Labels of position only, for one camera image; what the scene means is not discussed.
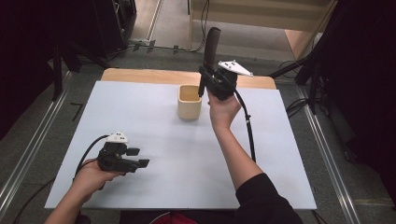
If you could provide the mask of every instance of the table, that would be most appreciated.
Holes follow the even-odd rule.
[[[189,40],[192,22],[200,20],[206,0],[192,0]],[[336,0],[211,0],[208,21],[228,22],[285,29],[296,60],[319,32],[323,32]]]
[[[199,73],[191,72],[107,69],[93,88],[46,208],[54,208],[68,190],[79,158],[85,152],[83,146],[88,147],[98,136],[116,131],[124,131],[130,138],[128,147],[141,148],[139,156],[127,159],[150,159],[150,163],[134,174],[106,183],[84,207],[237,208],[233,183],[211,128],[209,106],[203,103],[198,120],[185,121],[177,116],[178,84],[198,84],[199,79]],[[294,208],[315,209],[315,200],[274,81],[269,77],[240,77],[238,87],[260,88],[239,90],[252,115],[257,163]],[[254,98],[257,98],[254,100],[257,105],[270,108],[258,113],[252,103]],[[236,116],[232,129],[248,150],[242,112]],[[87,158],[97,156],[102,146],[103,143],[98,143]]]

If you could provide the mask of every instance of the hand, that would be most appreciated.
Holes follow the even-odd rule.
[[[107,181],[111,181],[119,175],[125,175],[125,173],[102,171],[97,161],[86,160],[76,175],[70,191],[75,192],[84,202],[87,202],[92,194],[99,190]]]
[[[235,118],[241,105],[235,96],[230,96],[224,101],[220,101],[212,92],[207,91],[210,105],[210,119],[212,121],[213,130],[226,128],[230,129],[231,123]]]

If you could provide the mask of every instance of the person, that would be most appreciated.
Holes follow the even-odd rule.
[[[289,202],[277,193],[265,172],[249,157],[234,137],[231,124],[241,108],[235,96],[220,101],[209,91],[208,97],[212,128],[219,141],[236,190],[236,198],[240,203],[233,217],[224,216],[221,220],[228,218],[229,220],[224,223],[248,224],[303,223]],[[122,174],[101,171],[96,161],[88,162],[78,172],[70,190],[66,192],[45,223],[75,223],[81,206],[107,181],[119,175]]]

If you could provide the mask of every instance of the person's right hand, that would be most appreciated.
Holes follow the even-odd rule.
[[[241,105],[235,96],[230,96],[224,101],[220,101],[212,92],[207,91],[210,105],[210,120],[213,130],[226,128],[230,129],[231,123],[238,113]]]

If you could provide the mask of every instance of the black sleeve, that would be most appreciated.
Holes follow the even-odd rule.
[[[234,217],[238,223],[303,223],[266,174],[250,178],[236,191],[236,198],[240,203]]]

